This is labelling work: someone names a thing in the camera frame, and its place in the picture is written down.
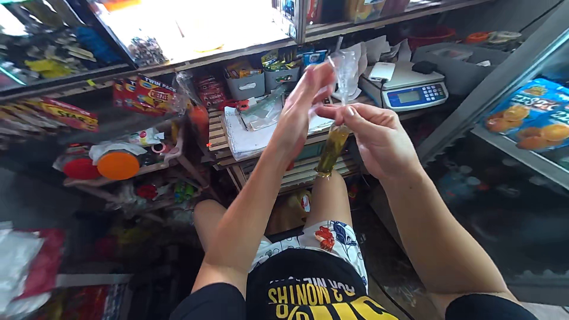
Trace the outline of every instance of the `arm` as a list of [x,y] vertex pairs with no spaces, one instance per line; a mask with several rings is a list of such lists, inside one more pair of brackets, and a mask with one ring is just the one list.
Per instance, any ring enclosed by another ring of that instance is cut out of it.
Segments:
[[319,89],[327,87],[333,79],[332,66],[328,63],[305,70],[288,97],[251,177],[221,218],[192,292],[226,282],[245,296],[248,271],[267,227],[283,174],[306,142],[308,111],[314,100],[329,95],[329,89]]
[[217,227],[192,292],[215,282],[235,285],[245,296],[247,273],[281,187],[288,163],[281,150],[263,152],[247,184]]
[[516,302],[494,262],[449,212],[395,112],[354,104],[317,113],[340,113],[336,122],[355,132],[366,168],[387,193],[407,255],[443,315],[452,300],[468,293]]

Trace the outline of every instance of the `gray plastic bin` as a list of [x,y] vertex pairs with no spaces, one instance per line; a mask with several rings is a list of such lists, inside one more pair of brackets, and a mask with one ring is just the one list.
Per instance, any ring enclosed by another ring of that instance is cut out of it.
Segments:
[[267,90],[267,93],[270,93],[271,90],[276,89],[282,83],[297,82],[299,70],[300,68],[281,71],[265,71],[265,90]]
[[226,79],[235,100],[247,100],[265,94],[265,73],[239,79]]
[[[466,61],[447,58],[433,54],[441,49],[455,49],[472,51],[472,56]],[[429,61],[438,66],[440,73],[445,76],[445,84],[452,95],[469,95],[498,65],[506,60],[510,54],[481,47],[469,46],[459,43],[437,43],[417,48],[413,56],[413,63]],[[476,65],[489,60],[490,67]]]

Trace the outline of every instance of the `blue package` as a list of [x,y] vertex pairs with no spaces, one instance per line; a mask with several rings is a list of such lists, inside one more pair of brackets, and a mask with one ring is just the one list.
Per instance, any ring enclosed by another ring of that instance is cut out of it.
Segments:
[[308,66],[311,64],[319,64],[322,63],[326,60],[326,54],[328,53],[328,50],[318,50],[318,51],[314,51],[314,52],[306,52],[303,56],[302,56],[302,62],[304,63],[304,66]]
[[545,113],[534,121],[523,124],[508,135],[518,142],[517,147],[544,152],[569,145],[569,104]]
[[528,122],[569,101],[569,89],[546,79],[535,79],[500,103],[484,119],[490,132],[513,134]]

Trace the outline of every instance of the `person's right hand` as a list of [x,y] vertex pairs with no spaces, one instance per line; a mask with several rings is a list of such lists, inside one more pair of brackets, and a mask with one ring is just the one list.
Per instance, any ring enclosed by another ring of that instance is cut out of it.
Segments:
[[399,179],[420,172],[422,166],[397,114],[366,104],[319,106],[316,114],[345,123],[355,134],[365,167],[377,179]]

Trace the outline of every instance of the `digital scale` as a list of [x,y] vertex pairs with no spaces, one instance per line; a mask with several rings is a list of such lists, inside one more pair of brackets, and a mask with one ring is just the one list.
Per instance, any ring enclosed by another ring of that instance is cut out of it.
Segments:
[[368,79],[373,66],[366,68],[360,76],[358,86],[376,102],[377,106],[393,111],[409,111],[443,104],[448,99],[444,76],[433,72],[424,75],[411,70],[414,63],[397,62],[390,81],[381,82]]

